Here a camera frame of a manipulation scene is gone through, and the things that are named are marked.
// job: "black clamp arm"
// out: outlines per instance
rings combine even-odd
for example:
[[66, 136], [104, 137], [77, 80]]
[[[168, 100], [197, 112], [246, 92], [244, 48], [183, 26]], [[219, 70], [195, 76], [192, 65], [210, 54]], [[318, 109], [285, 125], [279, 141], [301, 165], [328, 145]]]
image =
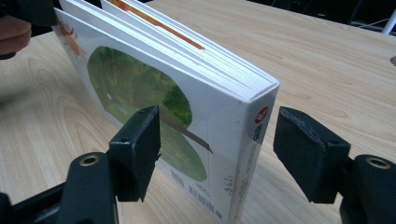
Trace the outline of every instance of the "black clamp arm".
[[396, 167], [371, 155], [348, 157], [350, 144], [305, 113], [280, 107], [274, 152], [309, 202], [344, 197], [344, 224], [396, 223]]
[[116, 197], [143, 202], [160, 147], [159, 107], [139, 110], [107, 153], [74, 159], [63, 184], [15, 205], [0, 193], [0, 223], [118, 223]]

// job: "book spine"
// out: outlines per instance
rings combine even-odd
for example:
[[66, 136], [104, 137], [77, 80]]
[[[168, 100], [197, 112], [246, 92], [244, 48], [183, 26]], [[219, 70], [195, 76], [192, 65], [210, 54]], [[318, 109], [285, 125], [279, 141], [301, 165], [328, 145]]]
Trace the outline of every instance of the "book spine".
[[248, 195], [251, 179], [254, 174], [257, 159], [262, 149], [262, 142], [274, 108], [277, 88], [267, 92], [247, 106], [246, 139], [243, 141], [240, 159], [235, 174], [232, 205], [230, 209], [230, 223], [240, 218]]

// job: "hand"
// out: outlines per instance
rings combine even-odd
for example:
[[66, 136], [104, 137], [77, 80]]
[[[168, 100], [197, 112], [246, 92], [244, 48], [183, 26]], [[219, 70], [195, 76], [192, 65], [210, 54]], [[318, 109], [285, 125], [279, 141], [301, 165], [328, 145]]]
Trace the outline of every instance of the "hand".
[[0, 55], [25, 48], [32, 35], [31, 24], [11, 16], [0, 17]]

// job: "white book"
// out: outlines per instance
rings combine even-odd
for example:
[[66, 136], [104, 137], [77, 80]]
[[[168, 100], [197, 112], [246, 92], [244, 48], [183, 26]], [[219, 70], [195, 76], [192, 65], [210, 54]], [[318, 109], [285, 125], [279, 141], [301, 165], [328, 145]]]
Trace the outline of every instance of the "white book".
[[106, 2], [60, 3], [53, 29], [92, 99], [119, 126], [159, 105], [161, 170], [217, 222], [237, 220], [278, 81], [145, 5], [124, 2], [195, 44]]

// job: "table surface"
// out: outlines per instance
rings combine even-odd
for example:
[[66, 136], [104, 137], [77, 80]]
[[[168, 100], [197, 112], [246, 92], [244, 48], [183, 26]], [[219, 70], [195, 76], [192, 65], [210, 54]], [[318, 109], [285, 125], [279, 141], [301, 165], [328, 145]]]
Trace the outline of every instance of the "table surface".
[[[148, 3], [278, 78], [281, 87], [240, 223], [341, 223], [309, 203], [273, 152], [281, 105], [346, 139], [350, 157], [396, 162], [396, 38], [241, 0]], [[20, 202], [65, 181], [77, 156], [106, 151], [117, 132], [94, 105], [54, 34], [0, 62], [0, 191]], [[160, 170], [121, 223], [213, 223]]]

